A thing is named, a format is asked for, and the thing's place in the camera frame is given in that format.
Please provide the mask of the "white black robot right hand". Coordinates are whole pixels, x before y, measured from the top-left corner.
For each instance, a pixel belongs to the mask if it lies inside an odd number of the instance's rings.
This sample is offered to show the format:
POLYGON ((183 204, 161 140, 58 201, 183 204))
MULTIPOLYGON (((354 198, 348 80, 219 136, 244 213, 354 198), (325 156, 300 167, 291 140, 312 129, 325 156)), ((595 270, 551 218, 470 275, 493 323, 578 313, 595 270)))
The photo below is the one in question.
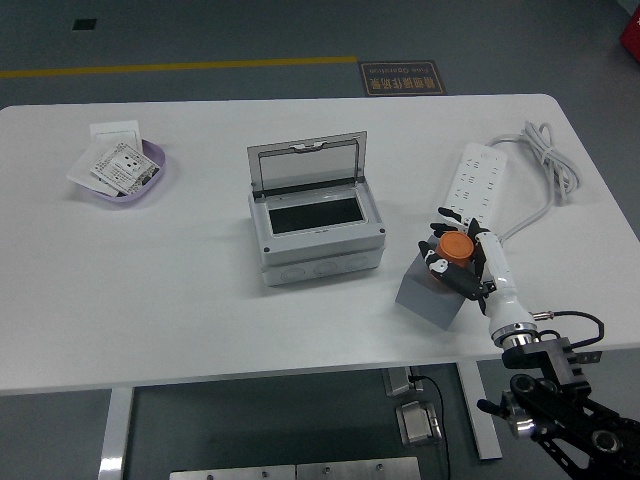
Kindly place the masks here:
POLYGON ((463 217, 440 207, 443 221, 433 223, 439 243, 418 243, 423 263, 430 275, 463 297, 476 301, 489 319, 493 343, 507 351, 536 341, 537 327, 533 315, 519 302, 515 281, 504 250, 495 233, 481 226, 473 217, 463 217), (442 252, 444 236, 459 233, 469 240, 473 251, 465 256, 442 252))

